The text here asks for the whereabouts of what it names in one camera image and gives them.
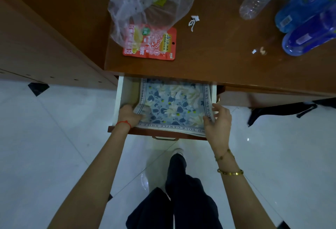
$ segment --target hand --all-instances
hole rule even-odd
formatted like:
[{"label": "hand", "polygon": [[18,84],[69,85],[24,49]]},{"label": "hand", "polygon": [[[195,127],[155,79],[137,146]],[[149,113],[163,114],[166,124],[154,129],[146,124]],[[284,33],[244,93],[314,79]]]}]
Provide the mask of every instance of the hand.
[{"label": "hand", "polygon": [[209,121],[208,117],[203,116],[205,136],[215,155],[223,155],[229,148],[229,136],[231,130],[230,111],[219,104],[212,104],[213,111],[218,112],[214,115],[215,123]]},{"label": "hand", "polygon": [[141,120],[142,116],[143,115],[141,114],[135,114],[133,112],[132,106],[126,104],[119,109],[118,122],[127,120],[127,122],[131,124],[132,127],[135,127],[137,124],[139,124],[139,121]]}]

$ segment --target blue water bottle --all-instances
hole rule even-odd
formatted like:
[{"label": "blue water bottle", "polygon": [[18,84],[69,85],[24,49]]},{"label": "blue water bottle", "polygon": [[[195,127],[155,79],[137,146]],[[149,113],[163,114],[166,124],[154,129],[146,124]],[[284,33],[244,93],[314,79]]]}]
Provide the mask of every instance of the blue water bottle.
[{"label": "blue water bottle", "polygon": [[287,33],[326,9],[334,0],[291,0],[275,16],[275,24]]},{"label": "blue water bottle", "polygon": [[309,50],[336,38],[336,3],[287,33],[282,47],[291,56],[300,56]]}]

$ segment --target leg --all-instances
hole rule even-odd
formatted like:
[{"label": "leg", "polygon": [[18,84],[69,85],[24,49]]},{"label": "leg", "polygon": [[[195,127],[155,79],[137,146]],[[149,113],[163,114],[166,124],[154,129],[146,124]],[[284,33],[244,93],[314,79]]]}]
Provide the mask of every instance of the leg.
[{"label": "leg", "polygon": [[167,195],[155,188],[128,216],[127,229],[173,229],[173,208]]},{"label": "leg", "polygon": [[204,192],[199,179],[186,174],[186,167],[182,155],[170,159],[166,191],[172,201],[176,229],[222,229],[215,202]]}]

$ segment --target gold bracelet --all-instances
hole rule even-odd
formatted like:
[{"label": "gold bracelet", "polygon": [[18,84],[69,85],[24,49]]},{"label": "gold bracelet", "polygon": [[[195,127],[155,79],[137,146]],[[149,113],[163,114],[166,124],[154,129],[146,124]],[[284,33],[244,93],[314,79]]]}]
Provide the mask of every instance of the gold bracelet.
[{"label": "gold bracelet", "polygon": [[218,159],[216,159],[216,156],[215,156],[215,160],[216,160],[216,162],[218,162],[219,160],[223,160],[223,158],[224,158],[225,155],[226,155],[226,153],[225,153],[224,155],[220,156]]},{"label": "gold bracelet", "polygon": [[237,173],[227,173],[227,172],[223,172],[221,169],[218,168],[217,170],[218,173],[224,174],[224,175],[243,175],[244,171],[240,170],[240,172]]}]

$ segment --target clear plastic bag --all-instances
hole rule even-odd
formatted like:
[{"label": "clear plastic bag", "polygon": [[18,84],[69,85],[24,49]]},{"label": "clear plastic bag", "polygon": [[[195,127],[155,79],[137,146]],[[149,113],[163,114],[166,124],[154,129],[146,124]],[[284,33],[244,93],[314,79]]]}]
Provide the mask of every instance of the clear plastic bag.
[{"label": "clear plastic bag", "polygon": [[185,16],[194,0],[110,0],[111,37],[124,48],[139,49],[160,39]]}]

